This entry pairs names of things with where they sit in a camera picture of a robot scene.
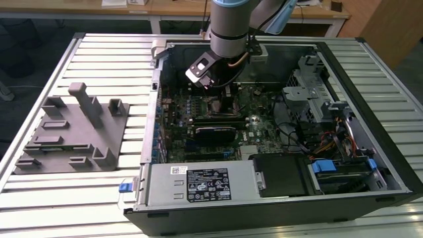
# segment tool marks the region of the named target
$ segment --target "white table leg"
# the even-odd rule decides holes
[[[151,31],[154,34],[162,34],[161,16],[150,16]]]
[[[334,23],[330,26],[329,31],[326,32],[325,37],[338,37],[340,31],[342,30],[345,19],[334,19]]]

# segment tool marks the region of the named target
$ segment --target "barcode sticker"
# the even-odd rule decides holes
[[[189,167],[187,166],[173,166],[171,167],[171,174],[173,175],[186,175]]]

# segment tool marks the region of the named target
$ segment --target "blue connector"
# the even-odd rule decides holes
[[[377,165],[376,160],[374,159],[369,159],[368,162],[369,162],[372,170],[377,170],[378,169],[378,165]]]
[[[153,150],[153,151],[151,151],[151,156],[153,156],[153,157],[158,157],[158,155],[159,155],[158,150]]]
[[[337,167],[333,160],[318,160],[316,163],[313,163],[312,167],[316,174],[320,172],[337,171]]]
[[[119,193],[133,192],[133,183],[122,183],[119,185]]]
[[[223,152],[223,158],[225,159],[230,158],[231,154],[233,154],[233,151],[225,151]]]

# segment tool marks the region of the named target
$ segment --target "white sticker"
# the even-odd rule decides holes
[[[171,167],[171,174],[173,175],[186,175],[189,167],[187,166],[173,166]]]
[[[130,13],[134,13],[134,14],[147,14],[149,11],[130,11]]]

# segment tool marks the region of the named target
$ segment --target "motherboard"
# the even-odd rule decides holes
[[[249,159],[250,154],[284,152],[284,144],[273,116],[275,92],[261,85],[239,85],[234,96],[234,110],[219,114],[214,103],[218,96],[191,95],[179,90],[163,99],[165,131],[169,146],[169,163]],[[234,139],[219,143],[199,143],[195,133],[202,128],[234,128]]]

